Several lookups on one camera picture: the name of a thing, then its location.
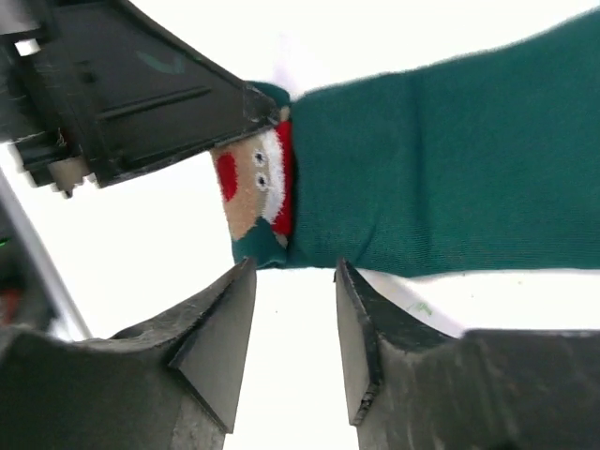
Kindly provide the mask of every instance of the sock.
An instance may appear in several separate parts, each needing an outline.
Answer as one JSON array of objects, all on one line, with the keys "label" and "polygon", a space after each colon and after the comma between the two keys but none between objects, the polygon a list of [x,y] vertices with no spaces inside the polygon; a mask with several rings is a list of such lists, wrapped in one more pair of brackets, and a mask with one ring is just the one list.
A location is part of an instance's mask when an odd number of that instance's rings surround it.
[{"label": "sock", "polygon": [[259,136],[211,151],[236,261],[285,264],[292,234],[293,149],[290,96],[255,82],[281,110],[281,123]]},{"label": "sock", "polygon": [[498,51],[297,99],[288,245],[273,244],[272,214],[240,202],[252,214],[238,227],[228,213],[236,259],[346,258],[404,277],[600,267],[599,41],[595,11]]}]

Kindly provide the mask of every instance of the green fabric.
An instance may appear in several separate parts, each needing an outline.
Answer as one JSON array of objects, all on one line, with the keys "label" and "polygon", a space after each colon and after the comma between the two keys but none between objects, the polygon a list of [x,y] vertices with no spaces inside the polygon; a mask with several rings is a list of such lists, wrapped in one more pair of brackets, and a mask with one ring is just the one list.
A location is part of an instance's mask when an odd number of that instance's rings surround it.
[{"label": "green fabric", "polygon": [[246,236],[232,242],[232,252],[237,263],[251,256],[262,269],[280,267],[286,262],[286,249],[278,243],[271,225],[263,218],[256,220],[256,225]]},{"label": "green fabric", "polygon": [[600,267],[600,13],[292,105],[285,263],[405,277]]},{"label": "green fabric", "polygon": [[268,82],[250,82],[250,84],[262,91],[263,94],[272,98],[279,108],[290,106],[292,104],[290,94],[279,86],[274,86]]}]

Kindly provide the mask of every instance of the black plastic finger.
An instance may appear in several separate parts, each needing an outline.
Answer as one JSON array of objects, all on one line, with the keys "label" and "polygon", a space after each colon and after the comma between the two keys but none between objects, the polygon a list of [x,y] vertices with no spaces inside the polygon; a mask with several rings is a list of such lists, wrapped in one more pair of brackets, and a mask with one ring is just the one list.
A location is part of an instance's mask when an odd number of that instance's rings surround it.
[{"label": "black plastic finger", "polygon": [[256,289],[242,262],[111,339],[0,329],[0,448],[220,450],[233,432]]},{"label": "black plastic finger", "polygon": [[472,330],[452,339],[337,267],[351,424],[361,450],[594,449],[598,331]]}]

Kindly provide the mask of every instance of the white surface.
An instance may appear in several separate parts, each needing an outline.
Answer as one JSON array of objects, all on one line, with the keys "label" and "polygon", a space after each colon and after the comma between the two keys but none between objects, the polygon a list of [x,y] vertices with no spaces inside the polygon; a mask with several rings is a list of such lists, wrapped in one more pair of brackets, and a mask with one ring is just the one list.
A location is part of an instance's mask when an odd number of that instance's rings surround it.
[{"label": "white surface", "polygon": [[[503,45],[597,2],[137,4],[236,75],[280,81],[298,94]],[[232,265],[209,159],[195,157],[101,191],[81,187],[65,201],[49,188],[31,188],[9,152],[0,149],[0,165],[96,336],[159,313]],[[347,425],[332,279],[332,271],[260,273],[244,387],[227,450],[357,448]],[[415,302],[428,302],[450,318],[456,333],[465,325],[600,327],[600,277],[593,274],[398,280],[380,279],[378,287],[391,296],[410,289]],[[423,315],[427,309],[411,310]]]},{"label": "white surface", "polygon": [[73,340],[73,337],[71,337],[68,333],[65,321],[63,321],[61,318],[57,318],[52,321],[50,328],[48,329],[48,334],[67,342],[71,342]]}]

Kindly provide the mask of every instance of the black plastic housing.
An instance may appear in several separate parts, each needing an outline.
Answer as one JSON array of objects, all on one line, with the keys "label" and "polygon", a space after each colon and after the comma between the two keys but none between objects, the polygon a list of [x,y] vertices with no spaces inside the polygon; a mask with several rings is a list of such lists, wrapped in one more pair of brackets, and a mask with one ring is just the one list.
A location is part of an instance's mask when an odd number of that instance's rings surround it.
[{"label": "black plastic housing", "polygon": [[222,450],[255,292],[246,261],[110,339],[67,343],[0,327],[0,448]]},{"label": "black plastic housing", "polygon": [[278,122],[273,99],[127,0],[0,0],[0,17],[0,133],[38,186],[103,188]]}]

